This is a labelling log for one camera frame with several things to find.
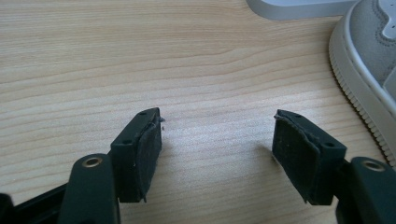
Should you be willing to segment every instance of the light gray object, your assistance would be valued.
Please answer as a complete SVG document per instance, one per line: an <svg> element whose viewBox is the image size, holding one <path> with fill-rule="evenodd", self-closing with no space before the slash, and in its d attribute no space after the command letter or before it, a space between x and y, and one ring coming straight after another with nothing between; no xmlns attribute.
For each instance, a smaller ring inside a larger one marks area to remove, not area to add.
<svg viewBox="0 0 396 224"><path fill-rule="evenodd" d="M362 0L336 25L335 76L396 167L396 0Z"/></svg>
<svg viewBox="0 0 396 224"><path fill-rule="evenodd" d="M269 20L344 15L357 0L247 0L251 10Z"/></svg>

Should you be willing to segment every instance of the shoe sole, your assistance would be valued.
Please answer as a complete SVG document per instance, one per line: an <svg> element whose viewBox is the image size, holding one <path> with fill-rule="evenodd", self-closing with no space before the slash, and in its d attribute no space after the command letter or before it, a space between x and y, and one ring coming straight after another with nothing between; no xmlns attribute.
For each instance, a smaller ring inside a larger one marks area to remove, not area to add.
<svg viewBox="0 0 396 224"><path fill-rule="evenodd" d="M352 44L349 18L352 9L341 19L329 45L332 70L349 101L355 106L390 166L396 166L396 103L379 86Z"/></svg>

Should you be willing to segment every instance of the wood grain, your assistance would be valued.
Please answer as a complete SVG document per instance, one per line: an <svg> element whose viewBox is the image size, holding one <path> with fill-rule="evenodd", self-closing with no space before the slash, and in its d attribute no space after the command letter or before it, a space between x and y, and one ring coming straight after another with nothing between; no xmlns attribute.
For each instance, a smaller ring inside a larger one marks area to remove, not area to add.
<svg viewBox="0 0 396 224"><path fill-rule="evenodd" d="M1 1L0 191L18 204L61 185L158 106L148 203L122 204L123 223L335 223L334 205L304 204L270 149L281 108L348 159L384 160L332 74L338 20L268 21L243 0Z"/></svg>

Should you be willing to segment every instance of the ridged sole edge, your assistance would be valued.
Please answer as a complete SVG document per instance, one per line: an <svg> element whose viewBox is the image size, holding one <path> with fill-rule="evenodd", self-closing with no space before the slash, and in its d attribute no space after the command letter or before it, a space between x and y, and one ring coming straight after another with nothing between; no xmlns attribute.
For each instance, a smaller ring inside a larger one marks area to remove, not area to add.
<svg viewBox="0 0 396 224"><path fill-rule="evenodd" d="M330 39L330 44L329 44L329 55L330 55L330 62L332 65L332 70L334 72L335 78L337 79L339 85L341 86L341 89L343 90L344 94L352 103L352 105L356 108L358 111L359 115L361 118L364 120L364 122L367 124L367 127L369 128L370 132L373 134L375 137L376 142L380 145L382 152L384 153L388 163L392 167L396 167L396 160L393 157L393 154L385 141L385 139L382 137L381 133L379 132L378 128L375 126L375 123L371 120L367 112L364 110L363 106L359 103L358 99L355 97L353 92L350 90L348 87L347 83L345 82L344 78L341 75L340 69L338 68L337 62L335 60L335 55L333 52L333 40L334 37L333 35L331 36Z"/></svg>

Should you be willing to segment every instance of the gray shoe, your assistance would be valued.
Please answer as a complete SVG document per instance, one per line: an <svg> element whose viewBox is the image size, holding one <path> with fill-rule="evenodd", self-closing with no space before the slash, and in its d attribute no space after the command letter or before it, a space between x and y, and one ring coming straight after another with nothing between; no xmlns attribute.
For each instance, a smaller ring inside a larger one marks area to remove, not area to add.
<svg viewBox="0 0 396 224"><path fill-rule="evenodd" d="M361 0L335 27L332 69L396 166L396 0Z"/></svg>

